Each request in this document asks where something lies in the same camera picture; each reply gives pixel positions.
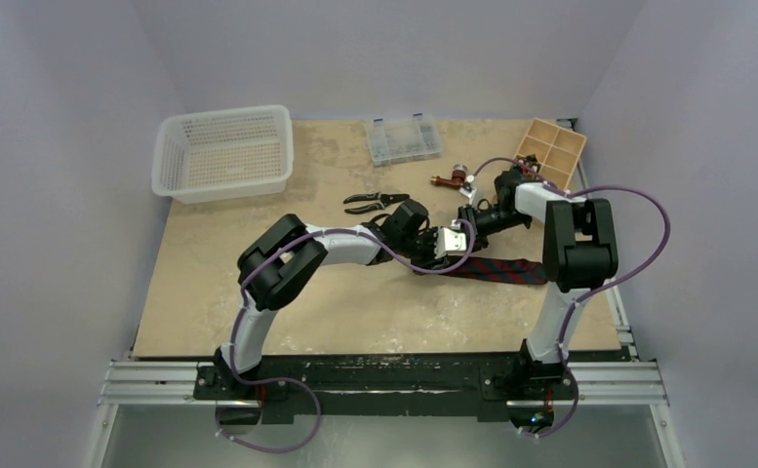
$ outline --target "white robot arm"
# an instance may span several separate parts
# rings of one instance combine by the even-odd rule
[[[517,186],[514,203],[517,212],[545,223],[548,202],[584,204],[585,201],[582,197],[565,198],[546,190],[542,183],[534,182]],[[571,342],[571,337],[574,335],[574,330],[577,328],[579,317],[582,315],[582,309],[585,308],[587,300],[578,304],[566,328],[562,343],[558,342],[559,332],[562,330],[569,306],[589,290],[590,288],[576,288],[562,292],[558,283],[551,282],[548,285],[548,291],[545,293],[545,300],[539,312],[539,319],[526,341],[533,361],[544,364],[560,362],[560,346],[563,347],[564,354],[568,353],[568,343]]]
[[[355,232],[370,232],[366,227],[360,225],[351,229]],[[321,230],[323,228],[309,224],[305,227],[306,232]],[[376,243],[364,237],[350,234],[324,234],[316,237],[315,241],[326,251],[326,255],[321,259],[318,266],[340,263],[367,265],[376,258],[380,249]],[[260,362],[263,341],[266,339],[279,309],[280,306],[273,309],[259,308],[256,300],[253,297],[249,298],[249,305],[241,318],[241,324],[234,342],[225,343],[220,347],[220,353],[228,363],[230,362],[229,353],[235,353],[235,366],[239,373],[248,371]]]

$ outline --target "purple cable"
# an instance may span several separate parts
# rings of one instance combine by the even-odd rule
[[[274,262],[277,258],[281,256],[281,254],[289,252],[291,249],[296,247],[298,244],[305,242],[309,239],[324,236],[326,234],[351,234],[356,237],[363,237],[365,239],[368,239],[372,241],[373,243],[377,244],[379,247],[384,249],[390,256],[395,258],[399,263],[402,265],[418,272],[421,274],[429,274],[429,275],[441,275],[445,273],[450,273],[451,271],[456,270],[460,266],[462,266],[463,263],[467,261],[467,259],[470,257],[470,253],[473,252],[473,244],[476,241],[476,233],[473,230],[473,225],[465,220],[465,219],[457,219],[457,222],[460,224],[463,224],[468,231],[468,242],[467,242],[467,250],[464,252],[464,254],[461,256],[458,262],[438,270],[428,270],[425,268],[420,268],[418,266],[413,265],[407,259],[398,253],[394,252],[390,247],[388,247],[384,242],[377,239],[375,236],[371,234],[367,234],[365,232],[359,232],[355,229],[347,229],[347,228],[341,228],[341,227],[334,227],[330,229],[322,229],[320,231],[310,232],[307,234],[304,234],[300,237],[298,237],[296,240],[290,242],[286,246],[282,247],[281,249],[278,249],[273,255],[271,255],[267,260],[265,260],[261,265],[259,265],[256,269],[252,271],[252,273],[249,274],[249,276],[241,283],[241,298],[243,299],[243,305],[241,305],[240,310],[238,310],[238,315],[235,317],[235,322],[232,324],[232,332],[229,334],[229,342],[233,343],[235,342],[235,338],[238,335],[238,331],[240,329],[241,320],[244,317],[244,313],[246,312],[247,308],[249,307],[249,297],[247,296],[247,287],[249,286],[250,282],[258,276],[261,270],[266,268],[268,265],[270,265],[272,262]],[[272,382],[290,382],[294,383],[297,386],[299,386],[302,390],[307,392],[312,398],[312,403],[315,404],[315,423],[312,425],[312,429],[309,431],[309,434],[307,434],[306,437],[304,437],[300,442],[297,444],[293,444],[291,446],[286,447],[278,447],[278,448],[272,448],[272,447],[264,447],[259,446],[257,444],[253,444],[251,442],[243,441],[241,439],[235,438],[235,436],[227,434],[223,428],[220,426],[220,414],[219,411],[216,411],[215,413],[215,424],[218,426],[218,434],[221,434],[224,438],[226,438],[229,442],[234,442],[235,444],[244,446],[249,449],[254,449],[258,451],[264,451],[266,453],[286,453],[288,451],[293,451],[296,449],[300,449],[301,447],[305,446],[309,441],[312,440],[313,437],[315,437],[315,434],[318,432],[318,428],[321,426],[321,402],[318,401],[318,396],[315,395],[315,392],[312,391],[309,386],[300,380],[291,378],[291,377],[271,377],[271,378],[265,378],[262,380],[247,380],[244,377],[242,377],[237,370],[237,367],[235,366],[235,353],[230,352],[229,353],[229,369],[232,371],[232,375],[235,377],[235,379],[244,385],[265,385],[267,383]]]

